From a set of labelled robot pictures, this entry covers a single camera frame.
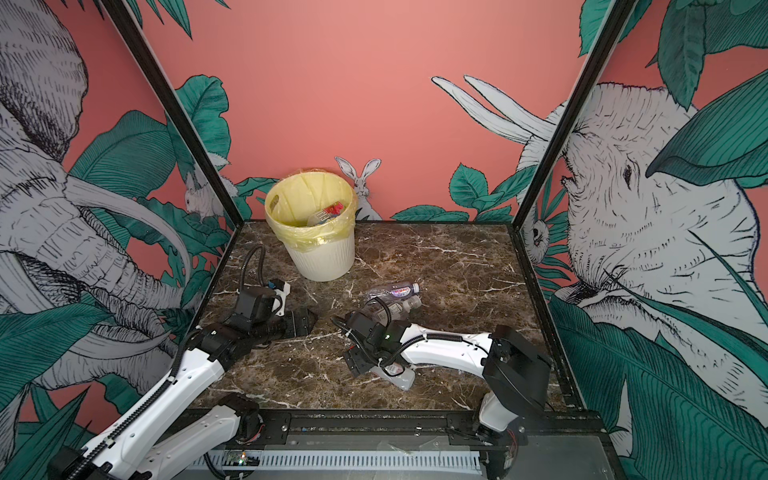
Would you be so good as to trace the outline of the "bottle red green label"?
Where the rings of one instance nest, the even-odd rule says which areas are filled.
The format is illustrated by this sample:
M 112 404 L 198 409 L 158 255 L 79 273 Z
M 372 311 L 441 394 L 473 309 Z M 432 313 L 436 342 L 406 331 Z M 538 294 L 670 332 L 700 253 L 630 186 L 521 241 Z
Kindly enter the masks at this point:
M 345 210 L 345 205 L 337 201 L 321 210 L 311 214 L 306 222 L 307 227 L 314 227 L 325 224 L 339 217 Z

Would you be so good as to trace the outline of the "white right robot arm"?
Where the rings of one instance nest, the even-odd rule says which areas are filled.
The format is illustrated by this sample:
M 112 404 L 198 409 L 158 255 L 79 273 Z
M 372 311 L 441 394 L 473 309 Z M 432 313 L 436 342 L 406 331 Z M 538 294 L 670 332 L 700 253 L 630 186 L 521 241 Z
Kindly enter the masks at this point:
M 361 311 L 334 316 L 332 323 L 352 343 L 344 360 L 355 377 L 372 373 L 403 391 L 415 382 L 418 365 L 481 378 L 488 392 L 477 423 L 486 431 L 502 433 L 545 412 L 552 360 L 509 326 L 498 325 L 490 333 L 454 333 L 407 320 L 380 322 Z

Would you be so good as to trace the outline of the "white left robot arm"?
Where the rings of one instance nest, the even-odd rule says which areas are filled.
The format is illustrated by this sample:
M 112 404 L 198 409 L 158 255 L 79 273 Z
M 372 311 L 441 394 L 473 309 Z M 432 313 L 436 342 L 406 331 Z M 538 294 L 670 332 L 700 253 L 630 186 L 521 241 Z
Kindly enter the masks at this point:
M 211 384 L 256 347 L 308 336 L 318 320 L 302 308 L 262 320 L 233 313 L 195 331 L 170 371 L 103 433 L 84 447 L 62 448 L 49 462 L 50 479 L 171 479 L 229 440 L 257 439 L 263 420 L 257 403 L 232 394 L 202 419 L 165 432 Z

